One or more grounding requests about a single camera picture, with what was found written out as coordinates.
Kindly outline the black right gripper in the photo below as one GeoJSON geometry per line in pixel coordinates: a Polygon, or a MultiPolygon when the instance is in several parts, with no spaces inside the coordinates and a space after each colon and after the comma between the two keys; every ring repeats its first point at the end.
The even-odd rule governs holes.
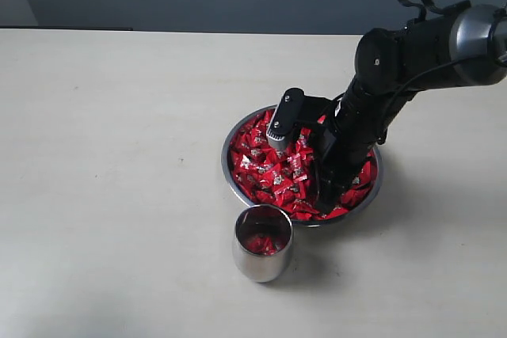
{"type": "Polygon", "coordinates": [[[403,95],[393,104],[392,97],[392,93],[370,94],[354,78],[339,105],[328,114],[323,133],[316,140],[316,210],[332,211],[341,203],[372,147],[387,136],[388,126],[404,106],[403,95]]]}

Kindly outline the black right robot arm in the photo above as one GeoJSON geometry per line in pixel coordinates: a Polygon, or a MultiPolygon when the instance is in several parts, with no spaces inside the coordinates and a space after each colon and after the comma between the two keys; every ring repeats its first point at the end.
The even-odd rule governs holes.
{"type": "Polygon", "coordinates": [[[355,75],[326,114],[318,140],[318,194],[328,214],[405,103],[423,91],[495,85],[506,76],[506,10],[491,5],[374,28],[358,43],[355,75]]]}

